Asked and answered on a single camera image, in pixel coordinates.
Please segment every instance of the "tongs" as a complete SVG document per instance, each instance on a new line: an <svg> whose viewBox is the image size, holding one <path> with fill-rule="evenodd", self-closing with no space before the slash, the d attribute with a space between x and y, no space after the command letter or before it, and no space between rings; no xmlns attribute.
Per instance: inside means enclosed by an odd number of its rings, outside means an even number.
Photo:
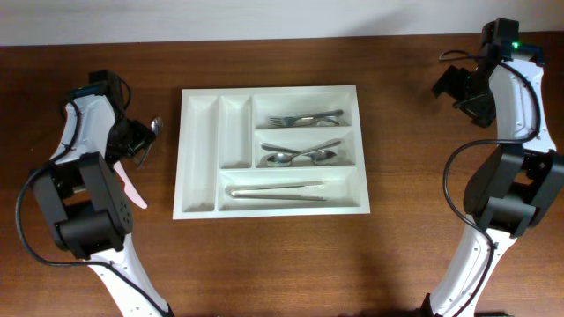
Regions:
<svg viewBox="0 0 564 317"><path fill-rule="evenodd" d="M304 188L310 186L323 185L322 181L307 181L302 183L270 185L270 186L252 186L245 188L232 188L227 190L227 193L233 198L255 198L255 199L283 199L283 200L305 200L305 201L324 201L323 197L319 196L306 196L306 195L283 195L283 194L252 194L249 192L267 190L267 189L282 189L282 188Z"/></svg>

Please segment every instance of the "silver fork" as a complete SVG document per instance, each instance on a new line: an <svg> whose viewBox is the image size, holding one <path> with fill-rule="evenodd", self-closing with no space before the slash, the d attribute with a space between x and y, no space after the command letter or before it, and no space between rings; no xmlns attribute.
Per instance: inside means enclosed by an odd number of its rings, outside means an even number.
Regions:
<svg viewBox="0 0 564 317"><path fill-rule="evenodd" d="M335 110L329 111L325 113L319 114L304 114L304 115L296 115L296 116L287 116L287 117L271 117L270 123L275 127L280 128L291 128L291 127L303 127L318 123L319 121L326 121L331 122L335 125L339 125L340 123L336 120L330 119L328 117L338 117L343 115L343 110Z"/></svg>

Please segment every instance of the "wooden table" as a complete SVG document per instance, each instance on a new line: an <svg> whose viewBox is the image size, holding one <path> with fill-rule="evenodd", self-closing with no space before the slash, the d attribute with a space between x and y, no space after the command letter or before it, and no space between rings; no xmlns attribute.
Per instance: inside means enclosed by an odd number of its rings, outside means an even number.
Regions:
<svg viewBox="0 0 564 317"><path fill-rule="evenodd" d="M523 36L545 48L546 119L564 149L562 39ZM149 203L134 207L137 254L177 315L332 317L419 306L441 281L464 228L442 196L444 163L458 145L496 131L470 125L451 98L432 96L448 67L437 56L478 44L478 35L433 35L0 48L0 314L119 314L91 270L48 268L26 254L13 216L29 169L60 140L59 101L99 69L130 83L130 118L148 123L158 114L165 122L145 168L125 168ZM349 84L358 90L371 214L172 220L182 88ZM492 150L469 150L454 164L456 203ZM562 209L560 194L544 221L508 251L479 311L561 315ZM29 193L23 213L33 247L71 259L55 247Z"/></svg>

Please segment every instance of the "white cutlery tray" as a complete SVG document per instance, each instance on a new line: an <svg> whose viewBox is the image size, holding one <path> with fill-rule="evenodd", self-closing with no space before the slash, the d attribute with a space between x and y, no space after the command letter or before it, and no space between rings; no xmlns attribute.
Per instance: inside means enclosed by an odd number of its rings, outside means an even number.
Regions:
<svg viewBox="0 0 564 317"><path fill-rule="evenodd" d="M338 126L274 128L271 116L342 109ZM333 166L308 157L289 167L268 167L269 143L296 151L340 139L329 150ZM261 194L315 195L325 201L234 199L230 188L322 181L321 186L271 189ZM180 143L173 219L272 217L369 213L367 179L354 85L186 89L182 91Z"/></svg>

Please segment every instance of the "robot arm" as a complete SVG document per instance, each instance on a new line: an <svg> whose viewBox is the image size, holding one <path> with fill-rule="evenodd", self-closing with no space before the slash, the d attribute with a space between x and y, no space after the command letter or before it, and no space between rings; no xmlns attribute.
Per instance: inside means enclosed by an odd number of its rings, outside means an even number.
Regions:
<svg viewBox="0 0 564 317"><path fill-rule="evenodd" d="M521 60L517 41L518 23L499 18L484 26L481 55L503 61L531 82L540 107L537 121L533 96L513 73L482 60L470 73L453 66L445 72L433 91L446 92L480 127L487 127L497 115L498 138L523 139L539 124L538 136L522 144L500 144L482 167L472 176L464 192L467 219L492 237L491 250L486 237L470 226L464 235L446 276L427 294L421 307L424 316L474 316L479 295L503 254L524 234L537 225L564 186L564 158L546 128L540 83L543 76L542 51L524 46ZM516 181L525 173L530 183ZM489 270L486 263L494 252ZM479 279L484 283L478 287ZM476 293L466 308L461 308Z"/></svg>
<svg viewBox="0 0 564 317"><path fill-rule="evenodd" d="M141 123L125 117L121 79L117 75L99 71L91 74L90 81L87 87L71 93L73 105L66 106L61 143L51 158L69 146L75 129L76 141L34 182L33 193L59 248L71 251L77 259L107 263L137 287L108 267L88 265L106 285L123 315L173 316L137 258L131 240L130 203L110 169L113 166L123 178L125 194L146 208L119 160L148 151L156 136ZM68 198L83 191L88 192L89 200L68 203Z"/></svg>

